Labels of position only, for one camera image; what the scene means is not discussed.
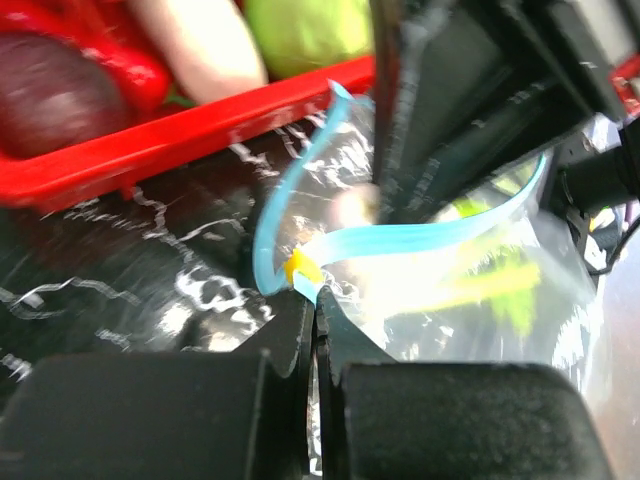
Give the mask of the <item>white toy radish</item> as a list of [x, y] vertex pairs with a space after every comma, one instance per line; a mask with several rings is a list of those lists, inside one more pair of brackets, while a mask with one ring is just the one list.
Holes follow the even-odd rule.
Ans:
[[128, 8], [195, 103], [268, 84], [253, 36], [233, 1], [134, 0]]

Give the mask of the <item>toy leek green white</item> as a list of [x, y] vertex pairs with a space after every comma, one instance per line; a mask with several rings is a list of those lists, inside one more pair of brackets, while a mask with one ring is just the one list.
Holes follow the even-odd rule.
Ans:
[[528, 212], [518, 210], [480, 235], [437, 249], [432, 269], [439, 278], [423, 309], [484, 305], [498, 324], [529, 335], [542, 273], [525, 248], [535, 243]]

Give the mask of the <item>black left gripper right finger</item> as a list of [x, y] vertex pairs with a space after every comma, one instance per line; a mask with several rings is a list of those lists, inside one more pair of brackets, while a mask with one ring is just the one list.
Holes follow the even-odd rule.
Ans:
[[531, 363], [397, 362], [323, 288], [315, 314], [327, 479], [609, 479], [580, 394]]

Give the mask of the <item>blue zipper clear bag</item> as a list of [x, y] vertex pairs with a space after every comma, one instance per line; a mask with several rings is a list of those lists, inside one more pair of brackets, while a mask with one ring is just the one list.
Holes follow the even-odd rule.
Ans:
[[[432, 223], [378, 226], [366, 148], [351, 140], [372, 102], [333, 84], [325, 125], [287, 168], [254, 236], [253, 270], [265, 295], [292, 289], [317, 302], [329, 288], [347, 318], [404, 361], [525, 361], [575, 373], [606, 349], [603, 315], [569, 233], [539, 208], [551, 165], [542, 154], [447, 205]], [[519, 337], [487, 306], [425, 311], [439, 274], [434, 252], [528, 212], [540, 268], [532, 332]]]

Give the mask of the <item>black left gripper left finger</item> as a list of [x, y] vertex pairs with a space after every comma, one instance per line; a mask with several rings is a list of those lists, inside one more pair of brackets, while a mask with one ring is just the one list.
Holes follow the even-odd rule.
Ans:
[[83, 353], [40, 361], [1, 422], [5, 479], [299, 479], [314, 306], [227, 353]]

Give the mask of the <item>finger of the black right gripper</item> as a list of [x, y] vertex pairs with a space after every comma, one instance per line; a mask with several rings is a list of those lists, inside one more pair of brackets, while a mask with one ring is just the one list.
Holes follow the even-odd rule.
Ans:
[[427, 221], [587, 119], [516, 1], [375, 1], [371, 13], [381, 224]]

